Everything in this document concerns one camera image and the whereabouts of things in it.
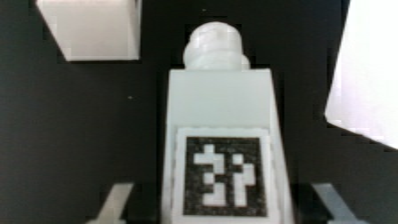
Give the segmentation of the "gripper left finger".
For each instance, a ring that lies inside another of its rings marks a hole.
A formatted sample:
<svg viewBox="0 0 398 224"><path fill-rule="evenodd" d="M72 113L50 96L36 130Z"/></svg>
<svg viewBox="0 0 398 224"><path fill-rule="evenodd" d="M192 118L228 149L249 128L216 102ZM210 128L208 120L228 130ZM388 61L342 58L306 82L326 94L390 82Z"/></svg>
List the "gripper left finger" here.
<svg viewBox="0 0 398 224"><path fill-rule="evenodd" d="M121 216L132 190L132 183L118 183L112 186L98 217L86 224L127 224Z"/></svg>

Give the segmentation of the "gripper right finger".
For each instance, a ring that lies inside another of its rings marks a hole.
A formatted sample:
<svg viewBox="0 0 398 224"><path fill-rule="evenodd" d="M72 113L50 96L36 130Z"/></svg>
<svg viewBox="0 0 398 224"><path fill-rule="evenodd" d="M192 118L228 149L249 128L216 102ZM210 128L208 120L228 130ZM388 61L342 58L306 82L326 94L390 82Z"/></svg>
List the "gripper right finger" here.
<svg viewBox="0 0 398 224"><path fill-rule="evenodd" d="M370 224L356 217L335 185L331 183L315 183L313 189L333 215L333 219L327 221L327 224Z"/></svg>

